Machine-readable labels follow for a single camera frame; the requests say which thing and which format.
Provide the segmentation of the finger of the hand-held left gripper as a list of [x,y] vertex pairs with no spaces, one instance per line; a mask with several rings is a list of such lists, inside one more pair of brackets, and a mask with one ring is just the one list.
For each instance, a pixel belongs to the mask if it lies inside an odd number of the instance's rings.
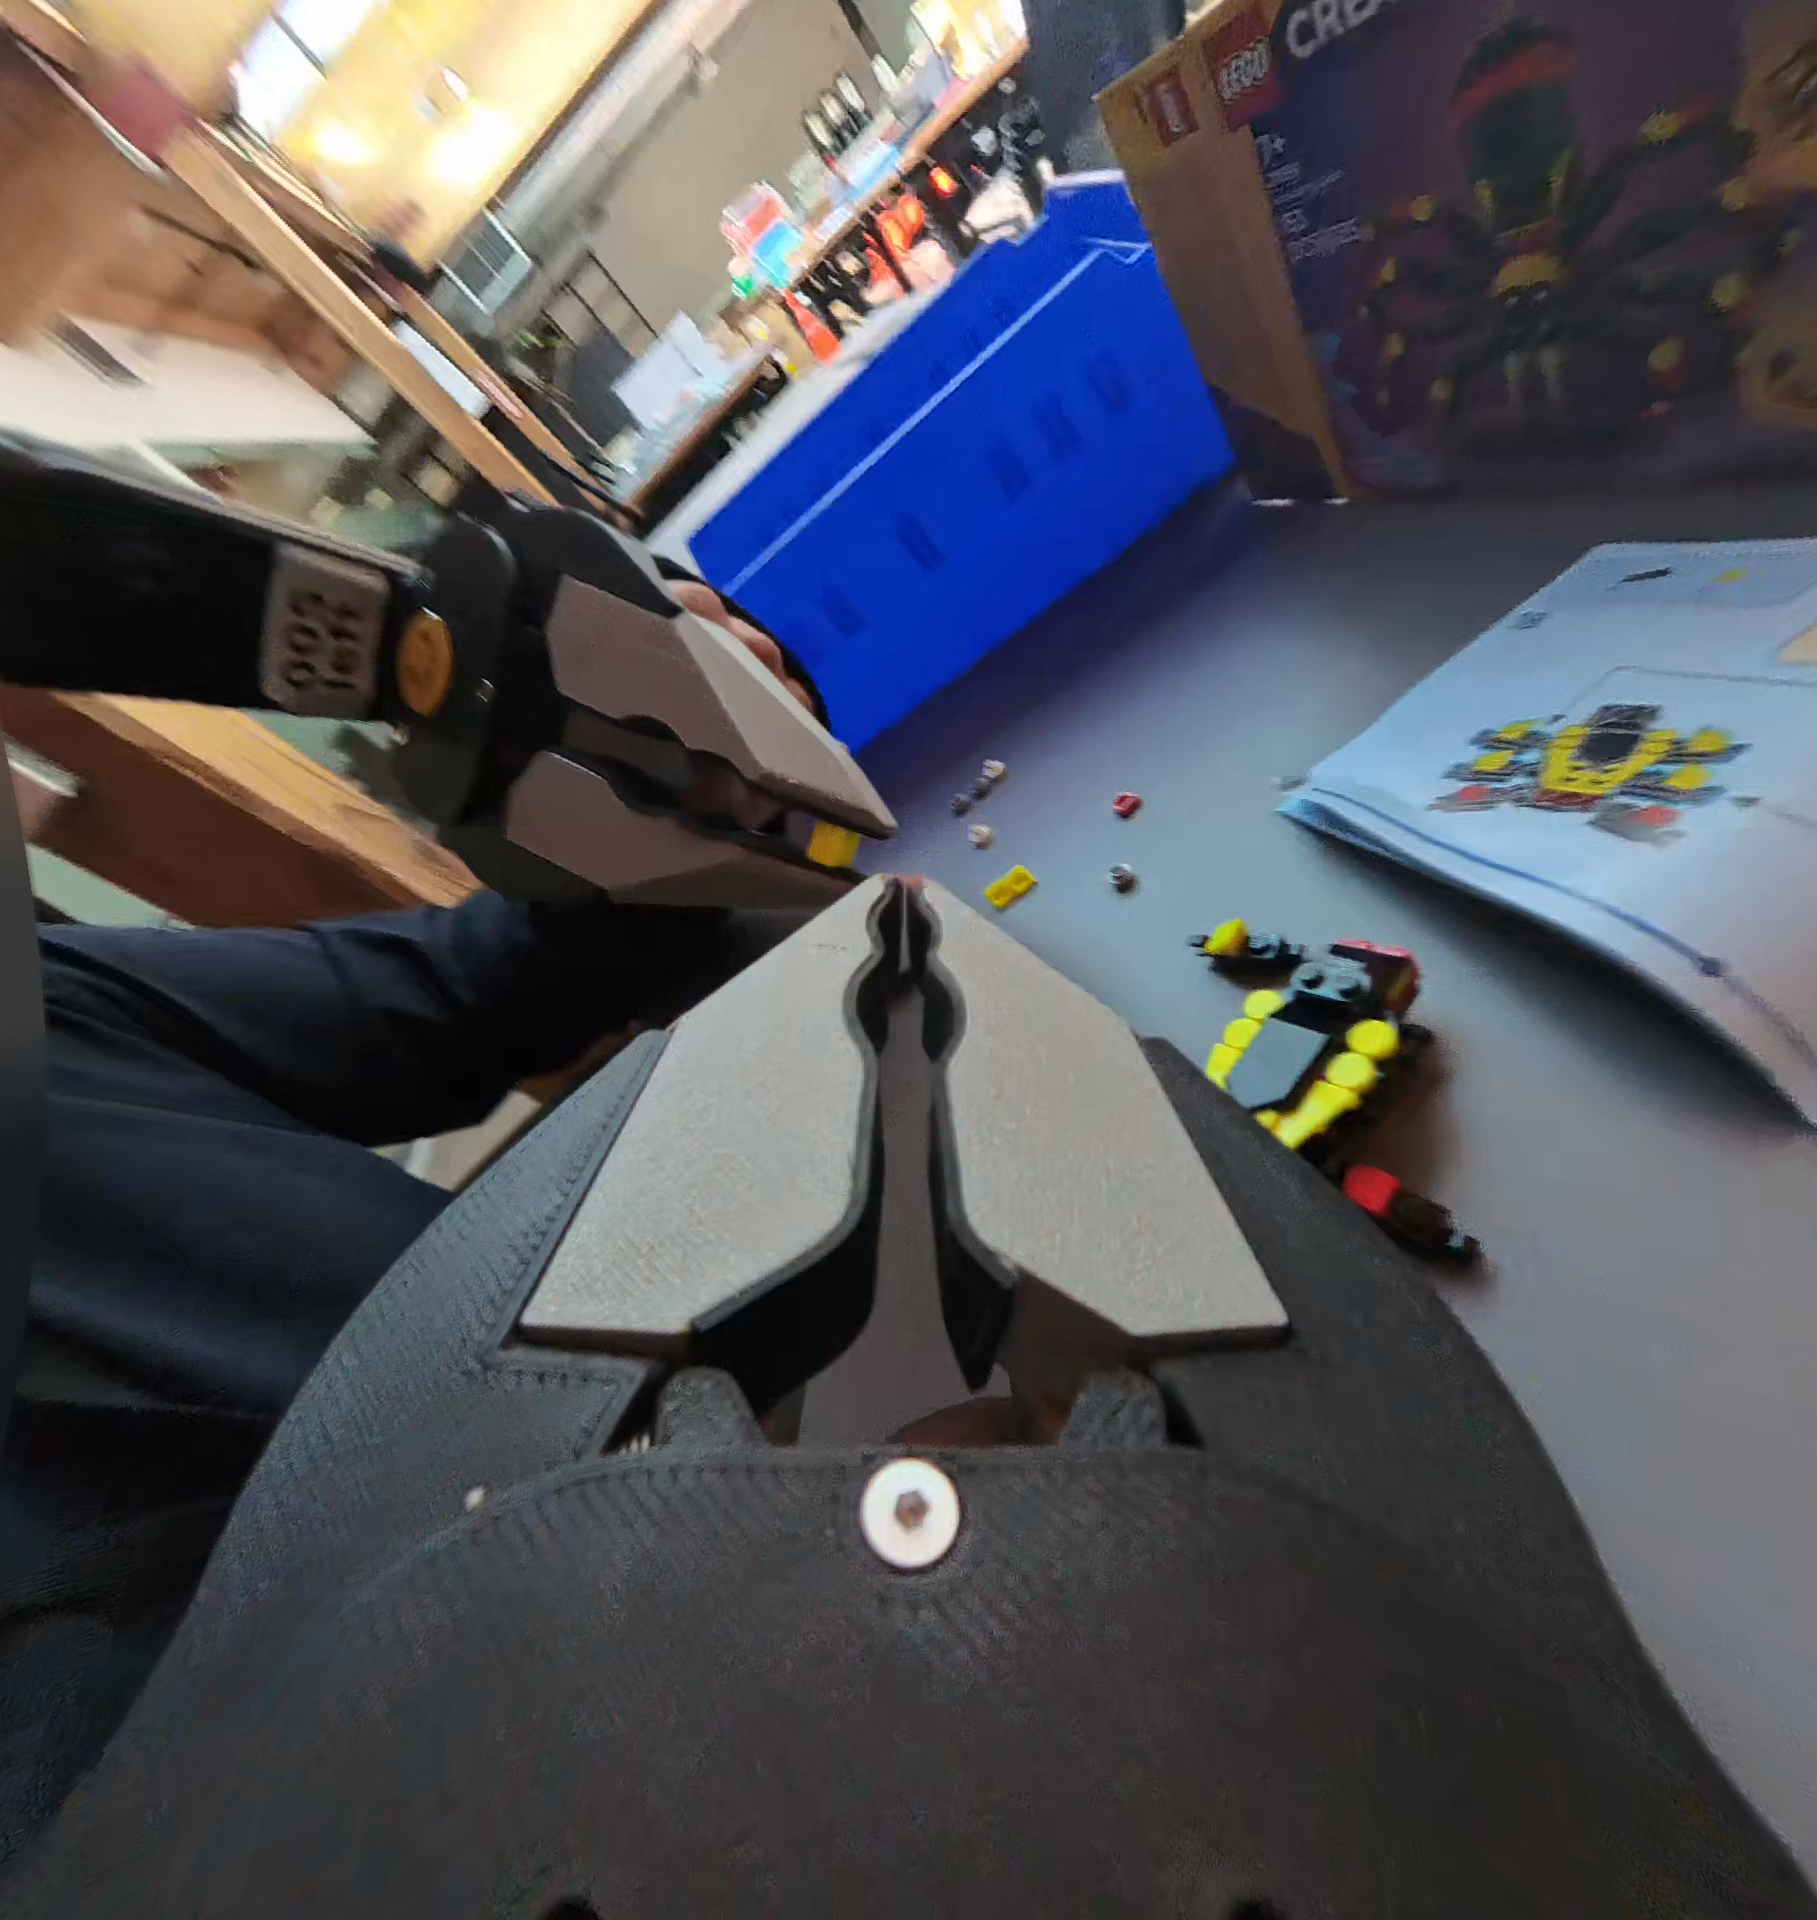
[[632,907],[824,910],[865,885],[804,846],[812,820],[780,809],[762,828],[628,798],[602,771],[538,754],[507,795],[507,843],[611,903]]
[[560,696],[607,729],[670,740],[765,804],[869,840],[896,834],[895,812],[843,743],[716,625],[564,579],[545,643]]

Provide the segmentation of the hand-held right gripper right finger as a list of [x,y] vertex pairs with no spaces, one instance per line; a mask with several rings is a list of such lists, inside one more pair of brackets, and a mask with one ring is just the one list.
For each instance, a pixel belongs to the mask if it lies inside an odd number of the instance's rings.
[[929,1222],[965,1384],[1058,1438],[1085,1389],[1278,1348],[1289,1318],[1135,1030],[933,883],[905,928]]

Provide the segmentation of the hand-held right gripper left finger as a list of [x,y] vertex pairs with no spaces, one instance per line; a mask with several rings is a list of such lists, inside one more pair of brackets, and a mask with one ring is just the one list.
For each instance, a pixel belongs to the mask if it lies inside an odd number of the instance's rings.
[[529,1343],[721,1356],[858,1227],[877,1045],[863,991],[901,886],[872,878],[670,1029],[520,1311]]

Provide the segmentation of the black yellow lego model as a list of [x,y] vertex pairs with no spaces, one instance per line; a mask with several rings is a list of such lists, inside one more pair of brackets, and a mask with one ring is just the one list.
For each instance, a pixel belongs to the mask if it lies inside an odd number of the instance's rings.
[[1279,1146],[1335,1174],[1433,1045],[1414,1018],[1422,966],[1404,946],[1335,941],[1306,946],[1279,978],[1220,977],[1248,991],[1206,1079]]

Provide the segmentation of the red and black lego piece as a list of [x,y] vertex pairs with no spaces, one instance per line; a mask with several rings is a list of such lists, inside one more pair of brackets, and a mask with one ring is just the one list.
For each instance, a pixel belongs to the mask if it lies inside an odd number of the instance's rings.
[[1396,1175],[1375,1164],[1351,1164],[1337,1186],[1353,1206],[1373,1219],[1403,1251],[1448,1268],[1471,1268],[1480,1261],[1480,1243],[1458,1216],[1408,1187]]

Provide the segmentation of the lego instruction booklet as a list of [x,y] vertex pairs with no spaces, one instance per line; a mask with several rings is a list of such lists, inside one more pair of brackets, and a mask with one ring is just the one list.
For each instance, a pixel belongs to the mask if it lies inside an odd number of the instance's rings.
[[1617,963],[1817,1129],[1817,539],[1594,548],[1279,810]]

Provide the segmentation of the cardboard lego set box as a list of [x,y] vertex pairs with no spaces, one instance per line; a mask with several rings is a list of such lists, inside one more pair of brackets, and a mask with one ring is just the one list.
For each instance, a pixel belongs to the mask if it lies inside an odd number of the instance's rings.
[[1251,483],[1817,474],[1817,2],[1244,2],[1099,113]]

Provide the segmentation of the person's left hand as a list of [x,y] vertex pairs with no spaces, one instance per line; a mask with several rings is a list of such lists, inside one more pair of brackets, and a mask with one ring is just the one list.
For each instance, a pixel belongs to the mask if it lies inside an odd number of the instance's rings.
[[780,680],[787,684],[793,679],[789,673],[789,660],[776,640],[734,610],[721,593],[697,580],[670,580],[665,588],[679,602],[683,612],[688,612],[726,630],[728,638],[734,638],[747,653],[752,653],[753,660],[761,660],[762,667]]

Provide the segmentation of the wooden bench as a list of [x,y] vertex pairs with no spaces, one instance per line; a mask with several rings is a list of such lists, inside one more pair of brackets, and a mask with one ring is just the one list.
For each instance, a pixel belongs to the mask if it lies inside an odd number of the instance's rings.
[[284,928],[478,890],[453,853],[244,713],[0,685],[0,727],[75,785],[31,843],[192,926]]

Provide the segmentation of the long wooden counter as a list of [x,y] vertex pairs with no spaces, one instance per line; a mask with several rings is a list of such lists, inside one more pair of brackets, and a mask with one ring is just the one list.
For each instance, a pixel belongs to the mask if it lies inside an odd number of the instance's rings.
[[364,366],[484,483],[622,512],[428,301],[389,244],[250,157],[153,66],[0,4],[0,347],[66,323],[273,359],[316,392]]

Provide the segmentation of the blue plastic bin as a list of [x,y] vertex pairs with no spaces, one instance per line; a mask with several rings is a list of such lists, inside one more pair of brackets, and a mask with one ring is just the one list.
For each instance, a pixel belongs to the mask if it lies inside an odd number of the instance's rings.
[[863,751],[1235,470],[1121,173],[819,375],[686,501],[705,580],[785,640]]

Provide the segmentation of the person's navy trousers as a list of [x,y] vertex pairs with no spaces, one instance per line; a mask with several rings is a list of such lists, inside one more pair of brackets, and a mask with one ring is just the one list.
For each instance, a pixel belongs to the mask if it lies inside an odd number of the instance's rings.
[[577,1084],[800,926],[606,898],[40,934],[49,1131],[0,1459],[0,1884],[275,1424],[448,1206],[387,1147]]

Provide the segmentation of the background shelf of goods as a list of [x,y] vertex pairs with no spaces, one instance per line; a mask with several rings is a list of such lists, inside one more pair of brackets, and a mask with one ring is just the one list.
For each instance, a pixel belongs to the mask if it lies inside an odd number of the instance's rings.
[[917,4],[914,53],[869,109],[815,112],[804,180],[730,205],[715,332],[789,370],[872,312],[938,291],[985,246],[1024,234],[1050,180],[1033,36],[1013,6]]

